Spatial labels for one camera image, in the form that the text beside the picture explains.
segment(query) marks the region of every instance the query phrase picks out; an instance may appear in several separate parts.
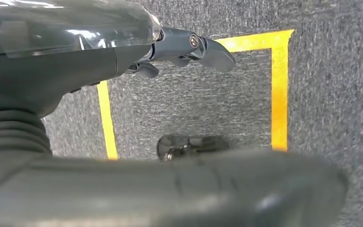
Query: transparent dome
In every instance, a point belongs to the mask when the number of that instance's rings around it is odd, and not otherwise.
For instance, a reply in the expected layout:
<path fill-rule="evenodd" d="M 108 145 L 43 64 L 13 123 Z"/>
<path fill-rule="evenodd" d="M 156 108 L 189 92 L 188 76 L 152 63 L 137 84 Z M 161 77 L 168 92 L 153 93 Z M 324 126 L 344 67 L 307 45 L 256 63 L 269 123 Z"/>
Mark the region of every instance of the transparent dome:
<path fill-rule="evenodd" d="M 0 0 L 0 54 L 9 57 L 149 45 L 160 30 L 125 0 Z"/>

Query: gray carpet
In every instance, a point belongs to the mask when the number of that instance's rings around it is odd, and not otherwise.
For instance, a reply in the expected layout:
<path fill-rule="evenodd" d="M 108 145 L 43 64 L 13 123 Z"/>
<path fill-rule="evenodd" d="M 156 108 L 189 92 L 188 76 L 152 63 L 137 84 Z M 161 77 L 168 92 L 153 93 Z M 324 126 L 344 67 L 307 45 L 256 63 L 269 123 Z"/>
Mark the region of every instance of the gray carpet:
<path fill-rule="evenodd" d="M 289 150 L 344 166 L 351 190 L 338 227 L 363 227 L 363 0 L 147 0 L 166 26 L 215 38 L 295 29 L 289 55 Z M 121 158 L 155 158 L 167 133 L 270 143 L 270 51 L 235 55 L 223 74 L 170 64 L 155 79 L 110 81 Z M 94 87 L 46 118 L 58 155 L 104 157 Z"/>

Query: yellow tape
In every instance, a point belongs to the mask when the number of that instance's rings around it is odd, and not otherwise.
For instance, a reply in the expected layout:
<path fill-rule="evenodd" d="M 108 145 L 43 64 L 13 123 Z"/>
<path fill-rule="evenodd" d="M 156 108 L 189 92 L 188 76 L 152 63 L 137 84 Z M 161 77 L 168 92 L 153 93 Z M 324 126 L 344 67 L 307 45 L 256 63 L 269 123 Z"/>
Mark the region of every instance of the yellow tape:
<path fill-rule="evenodd" d="M 230 52 L 243 52 L 271 49 L 272 50 L 272 114 L 271 114 L 271 145 L 274 149 L 287 151 L 287 113 L 288 113 L 288 45 L 294 30 L 271 33 L 244 35 L 218 39 L 219 43 Z M 113 132 L 111 107 L 107 81 L 98 86 L 99 104 L 106 153 L 109 159 L 117 159 L 116 139 Z"/>
<path fill-rule="evenodd" d="M 115 133 L 113 132 L 108 82 L 102 81 L 100 84 L 97 85 L 97 88 L 98 88 L 99 106 L 101 109 L 102 126 L 104 128 L 106 154 L 108 155 L 108 159 L 118 159 Z"/>
<path fill-rule="evenodd" d="M 272 50 L 271 145 L 287 151 L 289 40 L 294 30 L 244 35 L 217 41 L 230 52 Z"/>

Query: blurry object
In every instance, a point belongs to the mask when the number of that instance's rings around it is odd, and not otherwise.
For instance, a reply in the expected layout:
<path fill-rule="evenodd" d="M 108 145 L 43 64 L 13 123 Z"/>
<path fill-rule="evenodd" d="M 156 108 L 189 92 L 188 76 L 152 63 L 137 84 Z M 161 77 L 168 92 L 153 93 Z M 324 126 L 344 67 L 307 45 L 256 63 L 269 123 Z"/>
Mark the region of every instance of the blurry object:
<path fill-rule="evenodd" d="M 229 145 L 220 136 L 166 135 L 158 141 L 156 152 L 160 160 L 169 161 L 227 149 Z"/>

